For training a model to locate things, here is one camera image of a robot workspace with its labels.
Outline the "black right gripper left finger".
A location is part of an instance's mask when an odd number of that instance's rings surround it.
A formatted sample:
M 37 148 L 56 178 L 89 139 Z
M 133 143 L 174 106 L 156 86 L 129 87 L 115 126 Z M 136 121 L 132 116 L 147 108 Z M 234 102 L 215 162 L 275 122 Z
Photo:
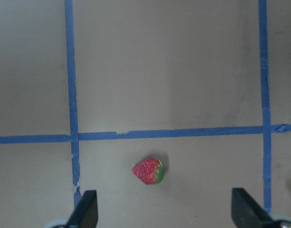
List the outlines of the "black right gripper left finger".
M 98 223 L 97 191 L 87 190 L 69 217 L 66 228 L 95 228 Z

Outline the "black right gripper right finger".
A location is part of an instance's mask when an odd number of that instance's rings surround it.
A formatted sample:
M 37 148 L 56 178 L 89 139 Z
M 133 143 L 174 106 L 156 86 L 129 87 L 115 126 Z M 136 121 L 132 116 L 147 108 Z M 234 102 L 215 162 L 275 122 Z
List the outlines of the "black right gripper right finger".
M 232 188 L 231 218 L 237 228 L 273 228 L 273 219 L 244 188 Z

